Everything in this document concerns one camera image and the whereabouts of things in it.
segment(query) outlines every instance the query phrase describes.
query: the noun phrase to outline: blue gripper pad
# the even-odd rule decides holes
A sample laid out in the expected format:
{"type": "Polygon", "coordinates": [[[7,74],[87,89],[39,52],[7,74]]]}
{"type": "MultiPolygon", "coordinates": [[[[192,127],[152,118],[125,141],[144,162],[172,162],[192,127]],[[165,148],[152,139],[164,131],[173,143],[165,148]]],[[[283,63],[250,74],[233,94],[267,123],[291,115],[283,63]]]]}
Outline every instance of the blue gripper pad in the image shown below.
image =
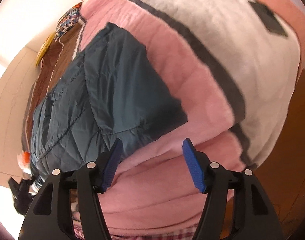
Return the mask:
{"type": "Polygon", "coordinates": [[[115,176],[121,155],[123,153],[122,141],[120,139],[116,139],[110,152],[110,158],[103,171],[102,189],[104,192],[106,192],[107,188],[109,188],[112,184],[112,180],[115,176]]]}
{"type": "Polygon", "coordinates": [[[195,187],[199,189],[201,193],[203,193],[206,190],[204,171],[202,170],[195,156],[195,148],[188,138],[182,143],[182,151],[193,183],[195,184],[195,187]]]}

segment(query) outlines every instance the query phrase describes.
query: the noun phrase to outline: yellow object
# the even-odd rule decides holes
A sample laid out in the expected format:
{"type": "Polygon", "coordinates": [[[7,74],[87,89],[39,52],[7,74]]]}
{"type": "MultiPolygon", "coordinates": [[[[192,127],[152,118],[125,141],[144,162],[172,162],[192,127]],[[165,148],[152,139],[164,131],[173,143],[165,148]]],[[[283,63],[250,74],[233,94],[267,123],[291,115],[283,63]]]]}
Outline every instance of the yellow object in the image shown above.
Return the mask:
{"type": "Polygon", "coordinates": [[[55,35],[55,32],[52,33],[45,41],[45,43],[41,46],[38,54],[37,54],[37,58],[36,58],[36,66],[39,65],[41,59],[44,57],[44,55],[46,54],[47,50],[49,49],[50,47],[50,44],[51,42],[53,41],[54,39],[54,35],[55,35]]]}

